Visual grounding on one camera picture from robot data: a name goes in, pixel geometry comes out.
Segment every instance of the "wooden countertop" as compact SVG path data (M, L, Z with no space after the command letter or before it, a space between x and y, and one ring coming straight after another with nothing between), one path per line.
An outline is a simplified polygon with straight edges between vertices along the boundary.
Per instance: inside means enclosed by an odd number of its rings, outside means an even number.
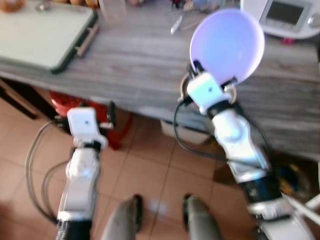
M0 78L102 103L113 100L120 108L171 120L194 28L171 36L165 14L170 9L167 0L128 6L125 21L112 27L101 16L85 57L72 60L64 72L0 63ZM314 46L283 46L267 37L262 62L238 86L238 97L275 148L319 158L320 74ZM190 127L208 126L205 117L190 110L181 116Z

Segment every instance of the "red object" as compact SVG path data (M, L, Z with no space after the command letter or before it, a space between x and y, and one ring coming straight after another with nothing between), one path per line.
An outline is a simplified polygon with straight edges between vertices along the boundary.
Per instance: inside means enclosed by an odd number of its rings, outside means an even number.
M79 97L74 97L70 95L66 95L59 92L50 91L51 101L55 106L56 112L63 117L67 116L67 112L71 108L79 107L81 103L85 103L89 107L93 107L96 111L97 120L101 123L107 122L107 106L103 104L99 104L90 100L86 100ZM106 138L108 139L108 143L110 147L114 150L119 149L121 145L121 140L126 136L128 131L130 130L132 124L133 116L130 114L128 121L125 124L125 127L118 134L114 130L109 130Z
M282 40L281 40L281 43L283 45L292 45L294 44L295 40L293 38L289 38L289 37L284 37Z

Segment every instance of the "tiled floor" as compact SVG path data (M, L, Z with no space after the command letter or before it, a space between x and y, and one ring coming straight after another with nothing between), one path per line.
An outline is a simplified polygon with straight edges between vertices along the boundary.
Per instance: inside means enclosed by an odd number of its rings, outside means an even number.
M43 123L44 119L31 121L0 101L1 239L54 239L55 227L32 205L24 179L25 156ZM161 133L159 121L141 116L134 117L123 145L121 150L107 149L101 155L94 239L100 239L119 202L135 193L145 200L145 218L138 240L188 239L181 221L185 193L197 194L209 205L226 239L251 239L254 222L246 211L243 194L212 181L214 161L183 151L173 138ZM44 137L34 162L38 195L45 172L66 160L71 146L72 138L56 129ZM64 181L64 168L61 168L49 187L54 209L59 206Z

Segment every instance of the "white cutting board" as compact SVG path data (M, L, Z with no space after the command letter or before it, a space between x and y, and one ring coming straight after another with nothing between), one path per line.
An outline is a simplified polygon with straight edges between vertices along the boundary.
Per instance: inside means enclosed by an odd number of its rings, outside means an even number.
M0 11L0 61L57 70L95 18L88 7L51 2L39 12L39 0L26 0L12 13Z

